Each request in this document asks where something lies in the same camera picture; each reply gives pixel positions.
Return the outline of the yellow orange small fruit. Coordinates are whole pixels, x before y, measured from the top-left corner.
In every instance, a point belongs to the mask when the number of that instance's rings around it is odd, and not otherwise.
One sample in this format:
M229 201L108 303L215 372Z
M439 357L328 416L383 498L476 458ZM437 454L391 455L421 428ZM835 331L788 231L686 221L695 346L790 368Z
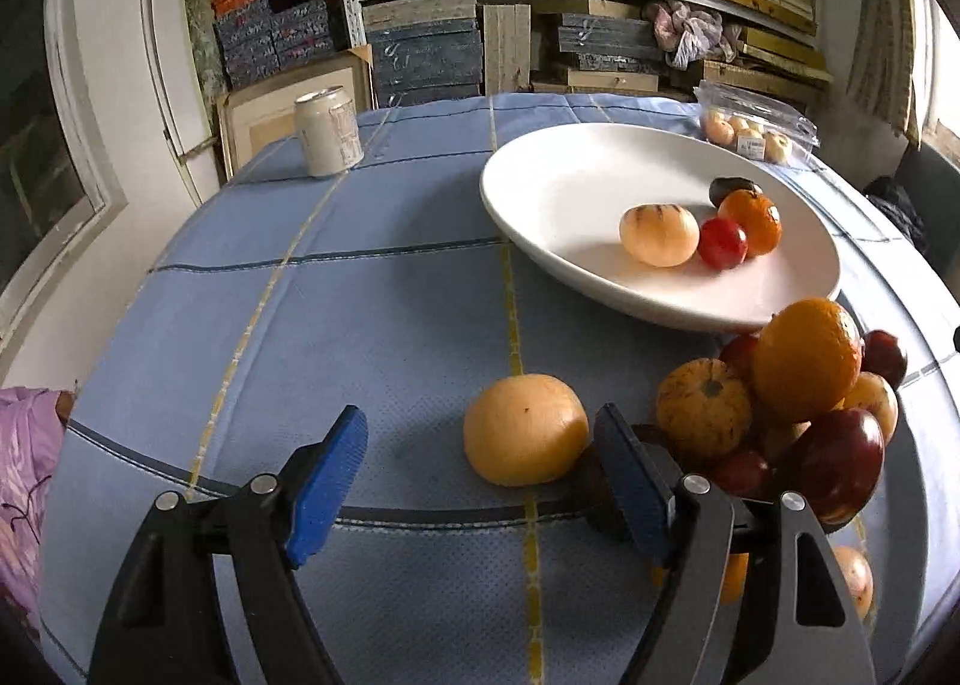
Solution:
M885 444L892 441L900 418L900 403L884 376L861 371L848 396L839 404L843 410L864 409L877 420Z

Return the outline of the large orange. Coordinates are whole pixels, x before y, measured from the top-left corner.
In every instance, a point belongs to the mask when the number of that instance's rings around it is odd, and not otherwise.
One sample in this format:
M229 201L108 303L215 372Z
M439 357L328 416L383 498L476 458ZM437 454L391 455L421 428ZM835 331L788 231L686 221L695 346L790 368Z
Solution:
M766 409L784 423L827 414L861 373L861 334L832 300L789 304L758 334L752 384Z

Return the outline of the pale yellow round fruit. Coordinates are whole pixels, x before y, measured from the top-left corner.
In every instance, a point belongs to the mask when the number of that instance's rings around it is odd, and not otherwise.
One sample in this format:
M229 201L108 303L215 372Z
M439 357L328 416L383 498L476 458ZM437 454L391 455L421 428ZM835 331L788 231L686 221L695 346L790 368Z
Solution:
M549 375L500 379L478 394L462 425L470 467L498 487L530 487L566 475L587 448L586 410Z

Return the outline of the yellow striped apple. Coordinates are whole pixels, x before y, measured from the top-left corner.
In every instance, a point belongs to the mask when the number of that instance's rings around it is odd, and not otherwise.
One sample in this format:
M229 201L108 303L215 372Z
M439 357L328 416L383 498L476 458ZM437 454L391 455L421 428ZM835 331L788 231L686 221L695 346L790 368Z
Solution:
M665 376L656 397L656 426L685 456L720 460L754 421L745 382L719 358L697 358Z

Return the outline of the purple cloth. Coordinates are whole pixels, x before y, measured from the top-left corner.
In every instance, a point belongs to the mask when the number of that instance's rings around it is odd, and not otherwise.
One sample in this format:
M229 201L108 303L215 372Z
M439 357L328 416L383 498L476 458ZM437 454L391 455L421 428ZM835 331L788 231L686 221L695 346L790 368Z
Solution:
M73 402L70 391L2 389L2 605L34 641L47 493Z

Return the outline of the blue checked tablecloth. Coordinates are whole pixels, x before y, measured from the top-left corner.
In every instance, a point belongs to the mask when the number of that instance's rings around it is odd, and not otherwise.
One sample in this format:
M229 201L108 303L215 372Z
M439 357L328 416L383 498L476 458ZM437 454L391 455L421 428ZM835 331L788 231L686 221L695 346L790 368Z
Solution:
M652 602L635 548L547 487L535 503L470 470L460 426L512 371L587 409L651 412L661 379L715 350L615 313L501 240L480 201L496 148L532 130L621 122L695 134L670 100L503 95L359 119L340 180L265 148L149 270L83 386L43 526L43 649L85 680L128 545L167 490L228 496L319 441L347 405L370 448L299 587L352 683L612 683Z

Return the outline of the small red tomato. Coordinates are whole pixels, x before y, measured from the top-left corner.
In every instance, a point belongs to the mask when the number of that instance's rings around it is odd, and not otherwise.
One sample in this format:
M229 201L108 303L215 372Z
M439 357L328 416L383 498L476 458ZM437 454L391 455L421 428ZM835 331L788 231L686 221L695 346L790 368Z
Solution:
M715 217L700 226L698 256L711 269L739 267L747 259L747 254L747 235L738 223Z

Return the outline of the small orange mandarin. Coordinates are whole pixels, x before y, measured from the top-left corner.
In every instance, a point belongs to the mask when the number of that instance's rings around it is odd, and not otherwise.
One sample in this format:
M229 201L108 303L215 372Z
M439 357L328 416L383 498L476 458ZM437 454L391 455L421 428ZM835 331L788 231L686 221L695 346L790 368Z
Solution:
M737 189L721 202L721 219L731 220L747 236L747 256L759 258L773 253L782 238L778 206L761 192Z

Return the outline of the pale striped peach fruit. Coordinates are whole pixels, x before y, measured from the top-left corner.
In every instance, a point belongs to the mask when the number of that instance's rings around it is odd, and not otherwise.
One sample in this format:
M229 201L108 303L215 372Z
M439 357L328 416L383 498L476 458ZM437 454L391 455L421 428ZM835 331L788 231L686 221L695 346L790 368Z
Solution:
M669 269L685 264L700 241L695 215L677 204L644 204L626 210L620 219L623 249L641 264Z

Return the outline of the dark plum on plate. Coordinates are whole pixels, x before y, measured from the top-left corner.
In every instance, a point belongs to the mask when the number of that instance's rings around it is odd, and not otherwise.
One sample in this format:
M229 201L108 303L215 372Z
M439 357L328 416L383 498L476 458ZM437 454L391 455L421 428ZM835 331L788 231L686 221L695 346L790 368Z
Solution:
M763 189L754 181L739 176L722 176L711 181L708 189L709 202L715 208L721 207L727 197L737 191L752 192L752 194L761 194Z

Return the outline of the white oval plate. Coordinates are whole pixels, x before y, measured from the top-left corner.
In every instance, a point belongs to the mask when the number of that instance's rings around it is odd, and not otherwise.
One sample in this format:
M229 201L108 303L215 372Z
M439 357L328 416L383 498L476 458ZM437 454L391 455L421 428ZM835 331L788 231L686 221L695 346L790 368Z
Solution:
M706 262L736 233L709 187L740 178L776 219L756 258ZM480 176L488 215L540 269L610 308L701 332L755 332L839 292L827 226L794 187L711 143L634 125L557 125L506 143Z

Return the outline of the clear plastic fruit package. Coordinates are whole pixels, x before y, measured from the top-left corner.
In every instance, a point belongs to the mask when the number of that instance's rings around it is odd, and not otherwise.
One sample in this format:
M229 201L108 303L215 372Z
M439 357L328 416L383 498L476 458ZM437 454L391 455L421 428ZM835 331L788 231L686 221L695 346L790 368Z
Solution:
M811 119L775 98L709 80L695 86L693 95L706 140L747 160L788 164L800 152L820 147Z

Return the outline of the framed picture leaning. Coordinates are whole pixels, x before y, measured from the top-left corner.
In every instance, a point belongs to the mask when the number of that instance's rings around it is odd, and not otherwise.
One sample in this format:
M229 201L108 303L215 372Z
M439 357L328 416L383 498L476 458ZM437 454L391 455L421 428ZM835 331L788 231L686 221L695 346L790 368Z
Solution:
M373 62L373 48L365 44L228 91L217 101L226 179L231 181L269 143L295 134L295 101L302 95L343 86L358 113L373 109Z

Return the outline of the white drink can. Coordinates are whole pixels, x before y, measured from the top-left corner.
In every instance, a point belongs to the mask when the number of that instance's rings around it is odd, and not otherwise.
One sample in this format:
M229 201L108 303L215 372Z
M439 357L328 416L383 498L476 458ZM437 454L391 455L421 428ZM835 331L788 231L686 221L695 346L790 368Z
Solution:
M301 95L295 127L311 178L340 175L363 160L355 103L342 85Z

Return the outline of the crumpled pink cloth on shelf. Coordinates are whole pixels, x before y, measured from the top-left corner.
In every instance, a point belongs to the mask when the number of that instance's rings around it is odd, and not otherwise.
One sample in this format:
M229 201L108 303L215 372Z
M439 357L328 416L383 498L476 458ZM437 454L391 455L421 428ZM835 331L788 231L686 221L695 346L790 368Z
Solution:
M719 13L681 1L654 1L643 8L652 35L670 69L686 70L693 62L731 64L739 54L742 26L726 23Z

